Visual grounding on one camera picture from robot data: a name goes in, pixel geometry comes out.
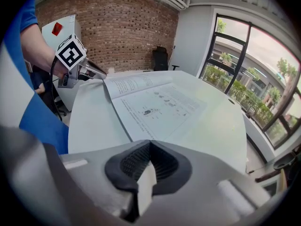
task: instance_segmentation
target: sky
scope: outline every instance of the sky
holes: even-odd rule
[[[226,18],[221,18],[221,20],[227,23],[224,31],[225,34],[244,41],[246,40],[248,25]],[[229,44],[235,47],[240,46],[232,41],[229,41]],[[278,72],[277,61],[280,60],[280,58],[286,59],[288,63],[296,69],[299,67],[298,61],[285,47],[274,38],[256,28],[251,29],[246,53],[258,59],[274,73]]]

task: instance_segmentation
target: white wall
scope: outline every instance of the white wall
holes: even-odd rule
[[[171,65],[177,65],[180,68],[176,70],[198,75],[209,50],[214,23],[211,6],[194,6],[180,12],[170,70]]]

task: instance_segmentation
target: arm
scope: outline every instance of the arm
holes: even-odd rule
[[[50,72],[55,52],[45,42],[37,24],[32,24],[21,32],[21,45],[23,56],[27,61]],[[67,73],[67,68],[57,61],[54,75],[62,79]]]
[[[44,93],[44,92],[45,92],[44,84],[41,83],[41,84],[39,85],[39,88],[38,88],[38,89],[35,89],[34,91],[35,91],[37,94],[42,94],[42,93]]]

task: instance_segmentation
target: paper document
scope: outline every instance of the paper document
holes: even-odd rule
[[[206,103],[185,95],[156,72],[104,80],[115,110],[133,141],[168,141],[199,120]]]

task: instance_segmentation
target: white table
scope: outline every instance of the white table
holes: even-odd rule
[[[244,173],[246,130],[240,106],[232,104],[218,89],[183,71],[158,73],[170,75],[188,94],[207,102],[206,114],[177,144],[216,156]],[[100,150],[130,141],[103,82],[95,80],[81,85],[71,113],[69,153]]]

